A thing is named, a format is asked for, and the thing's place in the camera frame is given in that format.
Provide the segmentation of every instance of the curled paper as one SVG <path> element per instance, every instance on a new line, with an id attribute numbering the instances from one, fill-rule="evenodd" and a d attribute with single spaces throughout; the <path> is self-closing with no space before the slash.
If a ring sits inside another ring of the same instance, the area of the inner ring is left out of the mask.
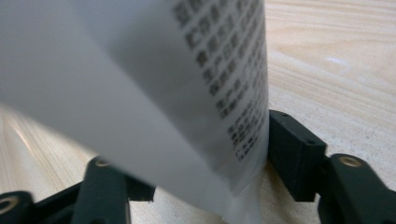
<path id="1" fill-rule="evenodd" d="M 0 100 L 230 223 L 261 223 L 262 1 L 0 3 Z"/>

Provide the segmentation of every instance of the wood grain surface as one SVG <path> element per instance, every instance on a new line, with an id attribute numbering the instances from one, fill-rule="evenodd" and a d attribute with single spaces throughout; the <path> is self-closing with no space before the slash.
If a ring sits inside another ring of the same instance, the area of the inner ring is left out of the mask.
<path id="1" fill-rule="evenodd" d="M 396 1 L 265 2 L 270 107 L 328 143 L 328 154 L 367 160 L 396 189 Z M 1 105 L 0 193 L 41 200 L 83 177 L 94 153 Z M 263 223 L 319 223 L 316 204 L 295 203 L 271 165 Z M 133 223 L 223 223 L 159 189 L 133 203 Z"/>

